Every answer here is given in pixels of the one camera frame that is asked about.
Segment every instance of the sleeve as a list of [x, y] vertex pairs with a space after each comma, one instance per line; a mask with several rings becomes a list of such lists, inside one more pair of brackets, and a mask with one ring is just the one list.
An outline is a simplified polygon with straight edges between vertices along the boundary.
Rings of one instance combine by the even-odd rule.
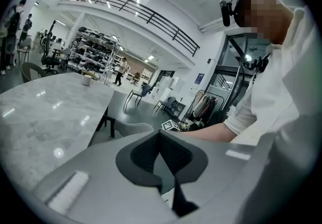
[[235, 134], [239, 135], [256, 121], [256, 116], [251, 111], [252, 89], [249, 87], [244, 97], [237, 104], [233, 115], [229, 116], [224, 124]]

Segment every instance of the hanging clothes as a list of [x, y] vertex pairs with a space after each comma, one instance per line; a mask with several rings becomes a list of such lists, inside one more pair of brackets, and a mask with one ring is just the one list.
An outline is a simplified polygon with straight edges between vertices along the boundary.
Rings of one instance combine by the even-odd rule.
[[197, 104], [199, 103], [199, 101], [201, 100], [201, 98], [205, 95], [205, 93], [203, 91], [199, 91], [196, 96], [195, 99], [193, 100], [193, 102], [191, 103], [189, 109], [187, 110], [187, 113], [185, 114], [185, 117], [189, 117], [192, 112], [193, 109], [197, 106]]
[[204, 108], [204, 110], [199, 114], [199, 117], [202, 118], [202, 122], [207, 123], [208, 119], [215, 108], [217, 104], [217, 100], [212, 97], [209, 102], [207, 103], [207, 106]]
[[207, 102], [208, 102], [208, 97], [207, 95], [204, 95], [202, 99], [199, 101], [199, 103], [197, 104], [197, 106], [193, 109], [194, 117], [197, 117], [200, 114], [202, 108], [205, 106], [205, 104], [207, 104]]

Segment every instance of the desk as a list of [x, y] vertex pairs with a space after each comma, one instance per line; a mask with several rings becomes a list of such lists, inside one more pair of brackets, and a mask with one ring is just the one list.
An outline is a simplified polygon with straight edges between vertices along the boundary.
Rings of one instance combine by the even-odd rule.
[[82, 80], [62, 73], [0, 95], [0, 162], [11, 180], [31, 190], [87, 148], [114, 90]]

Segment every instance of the cup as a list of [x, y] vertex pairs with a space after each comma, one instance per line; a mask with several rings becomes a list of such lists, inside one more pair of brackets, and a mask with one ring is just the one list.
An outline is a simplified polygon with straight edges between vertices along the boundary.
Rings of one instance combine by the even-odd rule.
[[89, 86], [91, 84], [91, 80], [92, 80], [92, 77], [89, 76], [88, 74], [85, 74], [84, 77], [83, 77], [82, 84], [86, 85], [86, 86]]

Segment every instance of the railing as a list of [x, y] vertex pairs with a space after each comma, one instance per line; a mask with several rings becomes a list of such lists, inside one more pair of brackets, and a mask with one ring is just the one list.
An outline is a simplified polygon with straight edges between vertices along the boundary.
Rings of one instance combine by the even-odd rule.
[[195, 55], [200, 46], [193, 41], [184, 31], [177, 27], [174, 23], [163, 17], [156, 11], [138, 4], [133, 0], [65, 0], [65, 1], [81, 1], [92, 4], [104, 5], [108, 10], [119, 10], [133, 14], [134, 17], [145, 20], [147, 24], [154, 25], [166, 34], [170, 35], [173, 41], [177, 41], [185, 47], [192, 56]]

